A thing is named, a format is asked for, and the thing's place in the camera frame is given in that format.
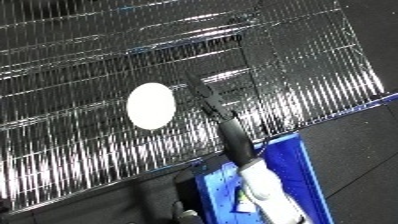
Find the blue box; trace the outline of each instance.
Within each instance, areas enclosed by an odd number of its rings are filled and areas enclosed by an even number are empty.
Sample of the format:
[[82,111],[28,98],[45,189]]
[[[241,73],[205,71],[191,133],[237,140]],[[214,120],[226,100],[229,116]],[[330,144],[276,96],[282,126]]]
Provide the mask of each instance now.
[[[286,193],[291,195],[311,217],[314,224],[331,224],[329,209],[319,187],[307,151],[297,133],[272,140],[263,154],[268,168],[281,178]],[[236,188],[240,177],[232,163],[221,169],[198,175],[196,183],[208,224],[262,223],[259,213],[235,212]]]

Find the dark floor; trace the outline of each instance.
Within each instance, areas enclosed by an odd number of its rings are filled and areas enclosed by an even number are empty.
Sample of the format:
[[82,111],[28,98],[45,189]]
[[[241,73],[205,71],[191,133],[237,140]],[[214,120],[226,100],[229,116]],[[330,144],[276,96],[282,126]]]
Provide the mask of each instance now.
[[[398,2],[341,0],[376,74],[398,89]],[[301,131],[336,223],[398,223],[398,102]],[[113,186],[11,224],[167,223],[171,173]]]

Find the ping pong ball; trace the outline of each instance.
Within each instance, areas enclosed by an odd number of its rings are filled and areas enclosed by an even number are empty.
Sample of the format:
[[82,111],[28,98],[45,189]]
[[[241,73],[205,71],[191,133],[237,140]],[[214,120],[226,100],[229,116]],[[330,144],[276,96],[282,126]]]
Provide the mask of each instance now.
[[173,92],[160,83],[137,87],[127,100],[127,114],[134,125],[155,130],[173,119],[176,111]]

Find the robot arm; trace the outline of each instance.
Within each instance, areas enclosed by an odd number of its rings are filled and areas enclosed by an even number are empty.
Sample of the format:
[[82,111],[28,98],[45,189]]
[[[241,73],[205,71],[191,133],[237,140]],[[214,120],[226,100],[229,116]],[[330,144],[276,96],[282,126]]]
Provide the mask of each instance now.
[[187,75],[188,86],[202,101],[205,113],[218,123],[218,132],[225,144],[225,154],[239,168],[246,195],[272,224],[311,223],[298,204],[282,188],[279,177],[258,157],[254,144],[238,116],[226,110],[221,96],[200,79]]

